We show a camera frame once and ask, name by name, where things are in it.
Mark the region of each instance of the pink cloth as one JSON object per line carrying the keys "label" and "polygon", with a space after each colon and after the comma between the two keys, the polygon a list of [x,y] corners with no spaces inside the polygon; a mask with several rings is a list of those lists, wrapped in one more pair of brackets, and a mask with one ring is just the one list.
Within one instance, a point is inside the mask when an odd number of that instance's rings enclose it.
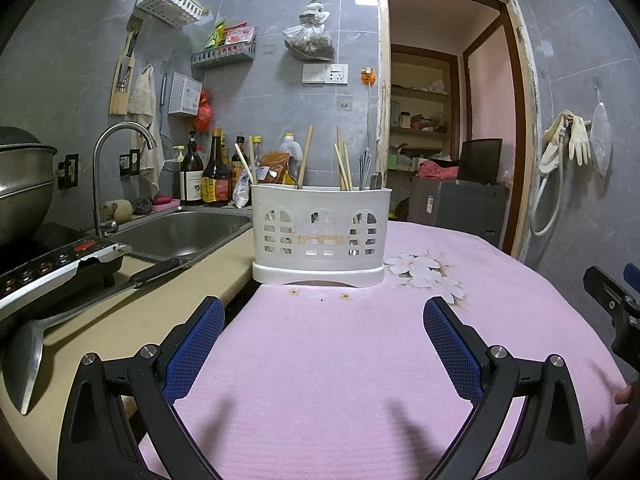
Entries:
{"label": "pink cloth", "polygon": [[456,178],[458,176],[458,167],[441,168],[432,160],[425,160],[418,167],[418,176],[421,178]]}
{"label": "pink cloth", "polygon": [[[409,257],[426,251],[428,259]],[[565,358],[588,453],[601,448],[625,382],[549,282],[480,238],[416,224],[389,222],[385,255],[395,265],[379,286],[264,285],[222,333],[175,407],[225,479],[427,476],[471,405],[457,396],[424,331],[422,310],[435,289],[393,274],[408,266],[427,275],[425,262],[459,283],[448,282],[464,295],[453,309],[488,345],[524,359]],[[482,474],[497,468],[521,406],[511,406]],[[141,450],[166,474],[148,437]]]}

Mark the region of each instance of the white flower pattern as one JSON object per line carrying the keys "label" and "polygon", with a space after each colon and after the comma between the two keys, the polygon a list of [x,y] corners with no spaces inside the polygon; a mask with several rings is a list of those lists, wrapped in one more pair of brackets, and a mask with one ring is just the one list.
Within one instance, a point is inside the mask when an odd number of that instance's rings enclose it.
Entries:
{"label": "white flower pattern", "polygon": [[432,296],[441,296],[450,305],[465,297],[460,282],[451,276],[457,269],[450,253],[400,253],[386,258],[385,263],[392,274],[406,279],[401,285],[428,288]]}

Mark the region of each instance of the ceiling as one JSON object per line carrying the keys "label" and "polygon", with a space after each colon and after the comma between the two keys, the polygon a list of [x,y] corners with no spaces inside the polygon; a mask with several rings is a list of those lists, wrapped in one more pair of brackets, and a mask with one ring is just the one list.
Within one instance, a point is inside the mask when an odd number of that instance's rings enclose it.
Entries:
{"label": "ceiling", "polygon": [[391,23],[407,24],[449,38],[469,30],[482,4],[471,0],[389,0]]}

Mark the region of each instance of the metal pot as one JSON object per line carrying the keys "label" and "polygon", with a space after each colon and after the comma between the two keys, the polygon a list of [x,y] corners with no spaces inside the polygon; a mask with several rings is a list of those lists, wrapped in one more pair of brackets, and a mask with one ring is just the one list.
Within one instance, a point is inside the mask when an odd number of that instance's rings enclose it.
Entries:
{"label": "metal pot", "polygon": [[42,224],[55,189],[56,152],[24,130],[0,127],[0,247]]}

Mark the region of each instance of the metal screw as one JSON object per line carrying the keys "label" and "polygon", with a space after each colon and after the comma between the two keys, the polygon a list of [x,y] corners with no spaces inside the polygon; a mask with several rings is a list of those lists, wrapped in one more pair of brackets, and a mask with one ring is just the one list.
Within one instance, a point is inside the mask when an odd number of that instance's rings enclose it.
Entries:
{"label": "metal screw", "polygon": [[90,365],[95,361],[95,354],[93,352],[89,352],[88,354],[84,354],[82,356],[82,364]]}
{"label": "metal screw", "polygon": [[552,355],[549,359],[553,366],[561,367],[564,366],[564,359],[562,359],[559,355]]}
{"label": "metal screw", "polygon": [[504,359],[505,357],[507,357],[507,351],[501,346],[492,346],[491,355],[496,359]]}
{"label": "metal screw", "polygon": [[156,355],[156,352],[158,352],[158,347],[156,345],[144,345],[142,347],[142,350],[140,350],[140,355],[142,355],[142,357],[146,359],[149,359],[150,357]]}

